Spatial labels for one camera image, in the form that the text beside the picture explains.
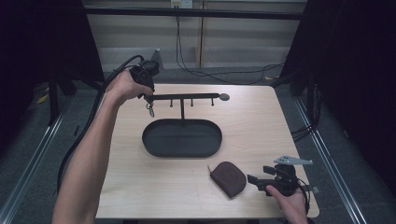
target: gray carpet floor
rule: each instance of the gray carpet floor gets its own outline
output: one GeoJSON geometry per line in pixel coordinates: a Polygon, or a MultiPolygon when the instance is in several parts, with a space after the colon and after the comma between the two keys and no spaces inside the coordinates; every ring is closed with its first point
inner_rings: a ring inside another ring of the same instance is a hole
{"type": "MultiPolygon", "coordinates": [[[[250,71],[260,68],[249,68],[250,71]]],[[[207,73],[247,71],[246,68],[212,68],[205,69],[207,73]]],[[[222,74],[213,77],[198,77],[181,71],[180,69],[163,70],[154,78],[155,83],[196,83],[196,84],[250,84],[268,85],[278,76],[281,67],[264,73],[255,74],[222,74]]],[[[58,132],[52,139],[43,161],[39,164],[26,194],[16,211],[12,223],[50,223],[52,208],[55,202],[53,192],[56,189],[56,177],[65,152],[76,140],[77,126],[82,130],[92,109],[96,91],[82,83],[76,83],[78,92],[73,97],[60,94],[61,105],[65,107],[64,119],[58,132]]],[[[35,100],[42,94],[35,94],[35,99],[21,120],[18,136],[9,146],[7,154],[0,159],[0,206],[17,185],[20,176],[35,153],[41,137],[48,129],[50,106],[47,100],[37,105],[35,100]]],[[[290,95],[289,85],[276,88],[276,94],[284,112],[290,131],[304,126],[303,119],[298,112],[295,99],[290,95]]],[[[322,107],[318,130],[326,143],[332,159],[356,198],[367,223],[393,223],[396,221],[396,200],[389,193],[378,175],[371,169],[359,153],[357,146],[345,138],[342,126],[336,117],[322,107]]],[[[296,143],[302,158],[313,160],[312,166],[305,166],[305,171],[312,185],[320,192],[315,195],[320,215],[314,218],[316,223],[354,223],[345,204],[337,191],[332,178],[326,169],[322,158],[310,135],[296,143]]],[[[185,223],[185,220],[140,220],[139,223],[185,223]]],[[[207,223],[241,223],[244,220],[205,220],[207,223]]],[[[122,223],[116,219],[98,219],[97,223],[122,223]]],[[[274,219],[260,220],[261,224],[280,223],[274,219]]]]}

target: human hand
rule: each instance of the human hand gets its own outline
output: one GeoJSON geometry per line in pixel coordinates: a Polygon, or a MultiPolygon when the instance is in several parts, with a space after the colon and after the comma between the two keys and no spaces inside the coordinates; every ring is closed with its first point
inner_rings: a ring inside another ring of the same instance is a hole
{"type": "Polygon", "coordinates": [[[297,189],[296,192],[289,197],[283,196],[271,185],[268,185],[266,189],[277,200],[279,208],[284,212],[290,224],[308,223],[305,213],[305,197],[300,189],[297,189]]]}
{"type": "Polygon", "coordinates": [[[134,82],[131,73],[124,70],[111,81],[106,93],[115,96],[116,100],[122,105],[125,101],[133,99],[141,93],[151,95],[152,89],[134,82]]]}

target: electrical outlet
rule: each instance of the electrical outlet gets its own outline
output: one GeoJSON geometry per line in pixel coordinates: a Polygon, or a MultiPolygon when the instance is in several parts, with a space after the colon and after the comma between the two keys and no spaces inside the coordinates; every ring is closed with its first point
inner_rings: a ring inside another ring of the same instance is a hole
{"type": "Polygon", "coordinates": [[[171,8],[181,8],[181,0],[171,0],[171,8]]]}
{"type": "Polygon", "coordinates": [[[182,8],[192,8],[192,0],[181,0],[182,8]]]}

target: stand base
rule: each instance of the stand base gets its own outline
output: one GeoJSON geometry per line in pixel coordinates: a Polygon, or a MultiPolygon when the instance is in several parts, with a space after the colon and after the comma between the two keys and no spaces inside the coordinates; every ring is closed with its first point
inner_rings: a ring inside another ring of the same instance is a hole
{"type": "Polygon", "coordinates": [[[146,127],[142,139],[156,157],[205,158],[219,150],[222,133],[206,119],[158,119],[146,127]]]}

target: forearm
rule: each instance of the forearm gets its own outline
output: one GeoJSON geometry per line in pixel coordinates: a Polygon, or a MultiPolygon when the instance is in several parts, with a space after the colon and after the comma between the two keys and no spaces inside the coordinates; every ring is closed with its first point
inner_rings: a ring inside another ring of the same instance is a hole
{"type": "Polygon", "coordinates": [[[75,223],[94,222],[119,107],[119,102],[112,95],[105,97],[68,165],[53,222],[69,220],[70,217],[77,219],[70,220],[75,223]]]}

